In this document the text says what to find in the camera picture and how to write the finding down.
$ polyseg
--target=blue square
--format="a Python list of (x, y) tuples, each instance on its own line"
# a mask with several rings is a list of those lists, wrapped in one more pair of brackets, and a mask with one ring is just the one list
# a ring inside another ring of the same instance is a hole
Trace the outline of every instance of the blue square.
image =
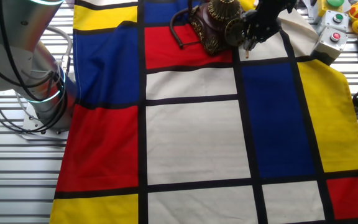
[[(193, 7), (200, 1), (193, 1)], [(144, 2), (145, 23), (170, 22), (173, 15), (187, 8), (187, 0), (167, 1), (164, 3)]]
[(103, 34), (75, 34), (77, 98), (91, 105), (139, 99), (137, 28), (119, 26)]
[(314, 174), (289, 63), (242, 68), (262, 178)]

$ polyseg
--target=control box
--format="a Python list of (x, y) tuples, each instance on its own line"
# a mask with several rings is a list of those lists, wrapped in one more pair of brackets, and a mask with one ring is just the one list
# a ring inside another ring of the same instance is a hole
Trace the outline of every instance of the control box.
[(343, 52), (346, 42), (347, 35), (345, 33), (326, 27), (314, 46), (311, 56), (330, 65)]
[(319, 23), (327, 10), (344, 12), (342, 7), (343, 3), (344, 0), (317, 0), (313, 6), (313, 22)]
[(318, 35), (325, 30), (326, 27), (337, 29), (341, 32), (346, 32), (349, 25), (349, 16), (345, 13), (327, 10), (321, 18), (320, 23), (316, 27)]

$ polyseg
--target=red button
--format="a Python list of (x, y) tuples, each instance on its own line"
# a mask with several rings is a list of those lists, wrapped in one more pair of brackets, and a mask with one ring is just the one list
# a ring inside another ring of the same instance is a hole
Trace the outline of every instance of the red button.
[(341, 38), (341, 35), (338, 34), (338, 33), (334, 33), (334, 34), (333, 34), (333, 37), (334, 37), (335, 39), (339, 40), (339, 39)]

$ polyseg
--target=fabric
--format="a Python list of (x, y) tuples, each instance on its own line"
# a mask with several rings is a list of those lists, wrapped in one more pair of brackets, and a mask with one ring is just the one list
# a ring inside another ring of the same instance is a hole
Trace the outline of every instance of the fabric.
[(309, 57), (315, 31), (283, 11), (249, 58), (211, 57), (171, 36), (183, 8), (77, 0), (79, 91), (50, 223), (358, 223), (356, 114), (344, 75)]

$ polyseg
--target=red rectangle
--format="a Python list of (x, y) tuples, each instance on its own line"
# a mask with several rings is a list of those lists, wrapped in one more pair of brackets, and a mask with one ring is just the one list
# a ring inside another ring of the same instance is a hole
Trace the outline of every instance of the red rectangle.
[[(199, 41), (189, 24), (175, 26), (174, 29), (184, 44)], [(147, 69), (175, 65), (200, 66), (212, 62), (232, 62), (231, 50), (210, 56), (200, 43), (185, 45), (183, 49), (180, 49), (169, 27), (145, 28), (145, 54)]]
[(76, 105), (57, 192), (137, 187), (137, 106)]
[(335, 219), (358, 218), (358, 177), (327, 180)]

